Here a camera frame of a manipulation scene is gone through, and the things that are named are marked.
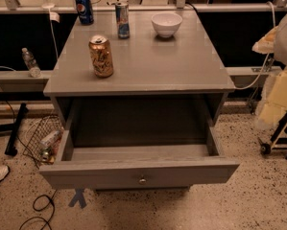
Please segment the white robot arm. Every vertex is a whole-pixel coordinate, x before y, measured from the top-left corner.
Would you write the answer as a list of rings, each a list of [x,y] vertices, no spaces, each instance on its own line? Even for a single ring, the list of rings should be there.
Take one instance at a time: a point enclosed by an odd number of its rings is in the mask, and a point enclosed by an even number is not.
[[[274,127],[287,111],[287,13],[279,24],[254,43],[259,54],[273,54],[284,69],[265,80],[261,101],[255,110],[255,124],[261,129]]]

